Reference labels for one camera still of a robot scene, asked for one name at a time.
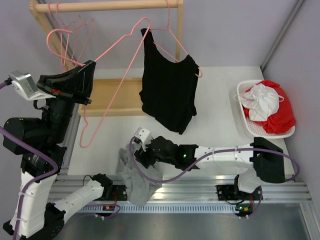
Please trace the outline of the grey tank top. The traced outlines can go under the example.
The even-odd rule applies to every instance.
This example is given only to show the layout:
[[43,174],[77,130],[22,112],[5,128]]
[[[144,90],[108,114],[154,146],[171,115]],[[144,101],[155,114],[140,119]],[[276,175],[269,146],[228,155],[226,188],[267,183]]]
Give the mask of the grey tank top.
[[116,173],[122,178],[126,186],[128,201],[142,207],[151,196],[162,187],[161,183],[154,183],[143,178],[130,158],[130,150],[127,145],[118,152],[118,164]]

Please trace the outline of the pink hanger of grey top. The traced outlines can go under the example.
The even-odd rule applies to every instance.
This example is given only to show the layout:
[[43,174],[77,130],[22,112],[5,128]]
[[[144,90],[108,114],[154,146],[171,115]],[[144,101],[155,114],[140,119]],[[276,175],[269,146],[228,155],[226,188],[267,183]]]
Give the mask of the pink hanger of grey top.
[[[143,22],[143,21],[146,21],[146,22],[148,23],[148,25],[147,25],[147,30],[149,30],[150,27],[151,27],[151,25],[152,25],[150,19],[149,19],[148,17],[142,17],[142,18],[132,27],[132,29],[131,29],[131,31],[130,31],[129,34],[125,34],[125,35],[121,36],[113,45],[111,45],[105,52],[103,52],[99,57],[97,57],[97,58],[94,60],[94,62],[97,63],[98,61],[100,61],[105,55],[107,55],[108,52],[110,52],[114,47],[116,47],[123,39],[131,37],[131,36],[133,35],[135,29],[136,29],[136,28],[141,24],[141,22]],[[54,55],[58,56],[58,54],[57,54],[55,51],[53,51],[52,48],[51,48],[51,45],[53,45],[53,44],[50,43],[51,35],[52,35],[52,33],[55,32],[55,31],[56,31],[56,30],[51,30],[51,31],[47,34],[46,44],[47,44],[48,50],[49,50],[50,52],[52,52]],[[69,34],[73,34],[73,33],[74,33],[73,30],[61,29],[61,31],[62,31],[62,32],[69,33]],[[94,133],[92,134],[92,137],[90,138],[88,144],[86,144],[86,145],[83,144],[83,137],[84,137],[84,134],[85,134],[85,130],[86,130],[87,127],[89,126],[89,122],[87,121],[87,116],[88,116],[87,114],[89,114],[90,112],[87,110],[87,107],[86,107],[86,106],[84,107],[84,109],[83,109],[83,116],[82,116],[82,117],[83,117],[83,120],[84,120],[84,122],[85,122],[85,126],[83,127],[83,129],[82,129],[82,131],[81,131],[80,140],[79,140],[79,146],[80,146],[82,149],[86,149],[86,148],[89,148],[89,147],[91,146],[91,144],[92,144],[92,142],[93,142],[96,134],[98,133],[98,130],[100,129],[100,127],[101,127],[101,125],[102,125],[105,117],[107,116],[107,113],[109,112],[109,110],[110,110],[110,108],[111,108],[111,106],[112,106],[112,104],[113,104],[113,102],[114,102],[114,100],[115,100],[115,98],[116,98],[116,96],[117,96],[117,94],[118,94],[118,92],[119,92],[119,90],[120,90],[123,82],[124,82],[124,80],[125,80],[126,77],[127,77],[127,74],[128,74],[128,72],[129,72],[130,68],[132,67],[133,62],[135,61],[135,59],[136,59],[136,57],[137,57],[137,54],[138,54],[140,48],[142,47],[142,44],[143,44],[143,42],[144,42],[144,39],[146,38],[146,35],[147,35],[147,33],[145,33],[145,34],[143,35],[142,40],[141,40],[141,42],[139,43],[139,45],[138,45],[138,47],[137,47],[137,49],[136,49],[136,51],[135,51],[135,53],[134,53],[134,55],[133,55],[133,57],[132,57],[132,59],[131,59],[131,62],[129,63],[129,65],[128,65],[128,67],[127,67],[127,69],[126,69],[126,71],[125,71],[125,73],[124,73],[124,75],[123,75],[123,77],[122,77],[122,79],[121,79],[120,82],[119,82],[118,87],[116,88],[116,90],[115,90],[112,98],[110,99],[109,104],[108,104],[108,106],[107,106],[106,109],[105,109],[105,112],[103,113],[103,115],[101,115],[101,119],[100,119],[100,121],[99,121],[99,123],[98,123],[98,125],[97,125],[97,127],[96,127],[96,129],[95,129],[95,131],[94,131]],[[68,60],[68,61],[70,61],[70,62],[72,62],[73,64],[75,64],[76,67],[83,67],[83,66],[85,65],[84,63],[80,63],[80,62],[77,62],[77,61],[75,61],[75,60],[71,60],[70,58],[66,58],[66,57],[63,57],[63,58],[66,59],[66,60]],[[103,68],[103,65],[102,65],[101,63],[99,63],[99,64],[98,64],[98,73],[95,73],[93,76],[94,76],[94,77],[102,77],[102,76],[103,76],[102,74],[104,74],[104,77],[106,77],[106,76],[107,76],[107,73],[109,73],[109,71],[111,71],[112,74],[115,74],[116,71],[119,71],[119,70],[124,70],[124,68],[111,68],[111,67],[107,67],[106,64],[104,65],[104,68]]]

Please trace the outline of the pink hanger of red top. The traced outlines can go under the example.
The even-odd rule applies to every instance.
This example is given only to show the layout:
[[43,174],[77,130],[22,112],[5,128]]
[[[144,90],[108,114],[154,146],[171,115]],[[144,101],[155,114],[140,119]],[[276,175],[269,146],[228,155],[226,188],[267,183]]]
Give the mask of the pink hanger of red top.
[[[49,2],[47,4],[47,8],[48,8],[48,12],[49,10],[51,10],[51,5],[53,3],[52,2]],[[76,16],[72,21],[69,21],[69,22],[65,22],[64,19],[61,17],[60,13],[59,13],[59,5],[60,5],[60,2],[56,3],[55,4],[55,12],[52,12],[52,14],[55,16],[56,20],[58,21],[59,25],[60,25],[60,28],[58,29],[53,29],[55,30],[55,32],[52,33],[52,35],[56,35],[56,32],[63,32],[61,31],[61,29],[64,29],[64,30],[71,30],[77,23],[79,23],[81,21],[81,17],[80,16]],[[67,39],[67,43],[68,43],[68,46],[69,46],[69,37],[70,37],[70,34],[67,33],[67,32],[63,32],[65,35],[66,35],[66,39]],[[74,48],[73,50],[71,51],[72,52],[72,55],[71,55],[71,60],[74,59],[74,54],[75,54],[75,51],[76,51],[76,46],[77,46],[77,43],[75,43],[74,45]],[[70,69],[72,69],[74,67],[74,64],[67,60],[67,59],[64,59],[65,58],[69,58],[66,56],[65,53],[61,53],[61,45],[60,45],[60,39],[58,38],[58,44],[57,44],[57,49],[55,50],[56,53],[58,54],[58,57],[60,59],[60,66],[61,66],[61,70],[62,72],[66,72]]]

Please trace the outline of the pink hanger of white top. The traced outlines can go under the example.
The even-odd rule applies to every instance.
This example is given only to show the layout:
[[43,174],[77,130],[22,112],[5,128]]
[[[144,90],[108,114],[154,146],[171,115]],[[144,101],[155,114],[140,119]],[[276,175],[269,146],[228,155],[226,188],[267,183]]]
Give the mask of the pink hanger of white top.
[[77,23],[75,26],[72,27],[71,30],[74,32],[72,34],[70,34],[68,42],[69,42],[69,48],[71,49],[71,51],[73,50],[75,43],[77,43],[73,60],[76,62],[81,62],[81,58],[86,51],[88,43],[90,42],[90,38],[91,38],[91,35],[92,35],[92,32],[95,28],[96,23],[93,18],[87,19],[85,17],[82,17],[80,14],[76,14],[73,17],[73,19],[76,16],[80,16],[81,21],[79,21],[79,23]]

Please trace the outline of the white camisole top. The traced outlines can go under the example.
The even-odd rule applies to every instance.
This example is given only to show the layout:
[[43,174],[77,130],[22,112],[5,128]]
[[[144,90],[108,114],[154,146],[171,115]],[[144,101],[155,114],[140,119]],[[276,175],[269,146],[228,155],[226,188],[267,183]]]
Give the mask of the white camisole top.
[[267,121],[271,115],[278,112],[280,103],[285,99],[274,88],[262,83],[254,85],[243,95],[237,94],[233,98],[248,109],[248,117],[254,122]]

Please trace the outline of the red tank top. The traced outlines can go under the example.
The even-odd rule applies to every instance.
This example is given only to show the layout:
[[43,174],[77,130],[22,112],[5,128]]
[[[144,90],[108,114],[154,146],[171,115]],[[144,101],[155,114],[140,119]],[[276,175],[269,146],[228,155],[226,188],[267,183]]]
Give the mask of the red tank top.
[[282,135],[295,125],[291,102],[281,86],[271,80],[259,81],[239,94],[244,117],[269,135]]

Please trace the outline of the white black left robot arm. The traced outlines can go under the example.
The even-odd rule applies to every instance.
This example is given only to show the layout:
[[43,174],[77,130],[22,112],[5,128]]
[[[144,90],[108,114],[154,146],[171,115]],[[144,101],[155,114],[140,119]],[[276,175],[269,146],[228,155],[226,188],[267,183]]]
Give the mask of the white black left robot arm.
[[45,100],[41,118],[12,117],[0,132],[3,146],[21,156],[21,187],[14,216],[3,229],[14,239],[51,240],[67,221],[93,201],[108,201],[107,215],[119,212],[119,201],[126,201],[126,187],[114,184],[105,174],[95,174],[88,183],[69,196],[49,202],[49,193],[64,160],[63,142],[75,105],[91,103],[96,63],[92,60],[61,74],[41,75],[34,81],[23,71],[13,71],[1,87],[12,86],[32,101]]

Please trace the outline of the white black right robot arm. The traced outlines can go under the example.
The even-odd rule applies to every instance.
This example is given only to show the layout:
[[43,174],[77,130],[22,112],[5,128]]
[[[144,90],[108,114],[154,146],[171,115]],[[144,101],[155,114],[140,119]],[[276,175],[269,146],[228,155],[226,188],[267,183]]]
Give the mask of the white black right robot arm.
[[286,181],[283,150],[263,137],[255,137],[252,143],[233,148],[177,145],[162,136],[151,140],[134,137],[129,151],[133,164],[141,164],[145,169],[156,162],[172,165],[183,174],[218,167],[245,169],[234,178],[232,187],[239,199],[254,193],[264,183]]

